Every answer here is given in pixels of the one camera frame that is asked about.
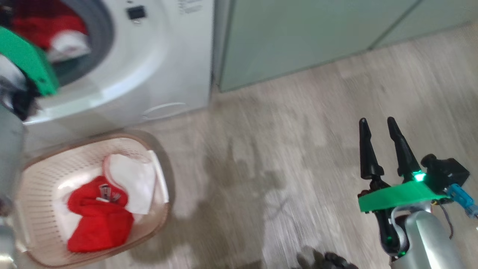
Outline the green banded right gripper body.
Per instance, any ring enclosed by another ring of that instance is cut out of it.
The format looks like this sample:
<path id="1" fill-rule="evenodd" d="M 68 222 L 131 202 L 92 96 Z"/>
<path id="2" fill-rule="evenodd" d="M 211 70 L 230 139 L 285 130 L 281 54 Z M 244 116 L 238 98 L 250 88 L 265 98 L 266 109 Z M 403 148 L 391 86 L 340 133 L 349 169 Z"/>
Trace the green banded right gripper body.
<path id="1" fill-rule="evenodd" d="M 401 211 L 430 211 L 433 201 L 449 199 L 440 192 L 436 194 L 425 184 L 426 174 L 416 172 L 410 182 L 386 186 L 384 181 L 374 180 L 381 188 L 364 190 L 358 194 L 360 211 L 373 213 L 379 227 L 379 237 L 384 252 L 390 257 L 404 256 L 409 247 L 404 229 L 396 222 L 396 213 Z"/>

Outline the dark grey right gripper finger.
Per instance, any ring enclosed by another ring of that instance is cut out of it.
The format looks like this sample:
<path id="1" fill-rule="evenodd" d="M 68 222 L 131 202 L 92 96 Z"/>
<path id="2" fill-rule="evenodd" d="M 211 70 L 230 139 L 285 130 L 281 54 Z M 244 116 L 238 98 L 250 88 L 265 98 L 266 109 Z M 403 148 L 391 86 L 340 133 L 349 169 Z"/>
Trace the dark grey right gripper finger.
<path id="1" fill-rule="evenodd" d="M 396 120 L 393 117 L 388 117 L 387 125 L 397 155 L 398 175 L 400 177 L 414 177 L 416 174 L 421 173 L 420 165 L 408 145 L 407 140 L 401 133 Z"/>
<path id="2" fill-rule="evenodd" d="M 372 133 L 366 118 L 359 121 L 360 128 L 360 175 L 362 179 L 381 179 L 384 169 L 378 164 L 372 146 Z"/>

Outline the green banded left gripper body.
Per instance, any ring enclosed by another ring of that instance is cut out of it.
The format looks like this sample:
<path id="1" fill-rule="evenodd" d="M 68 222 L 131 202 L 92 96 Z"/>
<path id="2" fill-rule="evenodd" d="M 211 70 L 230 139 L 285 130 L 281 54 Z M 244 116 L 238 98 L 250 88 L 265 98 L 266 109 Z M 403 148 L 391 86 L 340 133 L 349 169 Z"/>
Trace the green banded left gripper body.
<path id="1" fill-rule="evenodd" d="M 0 28 L 0 51 L 26 78 L 34 82 L 41 96 L 58 93 L 60 83 L 46 53 L 5 27 Z"/>

